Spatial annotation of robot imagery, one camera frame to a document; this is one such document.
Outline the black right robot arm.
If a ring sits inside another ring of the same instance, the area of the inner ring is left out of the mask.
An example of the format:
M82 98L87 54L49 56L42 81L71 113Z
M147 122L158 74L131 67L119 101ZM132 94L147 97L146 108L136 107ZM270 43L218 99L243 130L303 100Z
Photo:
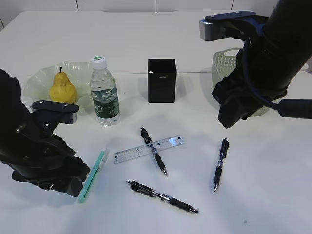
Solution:
M236 68L212 91L219 103L219 122L230 128L262 107L282 117L312 117L309 99L286 99L293 77L312 55L312 3L281 0L269 17L251 13L212 19L226 37L240 39L244 46Z

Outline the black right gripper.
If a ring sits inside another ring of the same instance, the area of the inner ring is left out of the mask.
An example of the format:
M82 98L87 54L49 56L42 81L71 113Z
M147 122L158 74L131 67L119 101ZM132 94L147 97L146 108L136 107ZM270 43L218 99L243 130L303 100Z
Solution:
M241 75L231 73L218 82L212 96L220 104L218 120L231 128L239 120L246 120L263 107L251 94Z

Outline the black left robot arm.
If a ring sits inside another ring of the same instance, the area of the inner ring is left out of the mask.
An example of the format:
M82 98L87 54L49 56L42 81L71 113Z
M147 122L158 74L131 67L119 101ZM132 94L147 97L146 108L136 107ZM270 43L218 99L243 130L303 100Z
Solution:
M18 79L1 70L0 161L13 169L17 182L78 197L90 168L54 130L75 123L79 107L40 100L31 108L21 101Z

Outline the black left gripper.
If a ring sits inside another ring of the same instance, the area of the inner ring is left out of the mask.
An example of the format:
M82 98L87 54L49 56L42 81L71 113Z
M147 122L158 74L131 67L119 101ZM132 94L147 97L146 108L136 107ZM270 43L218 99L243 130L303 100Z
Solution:
M78 197L90 168L59 136L53 134L42 143L38 158L23 159L20 165L11 165L12 179Z

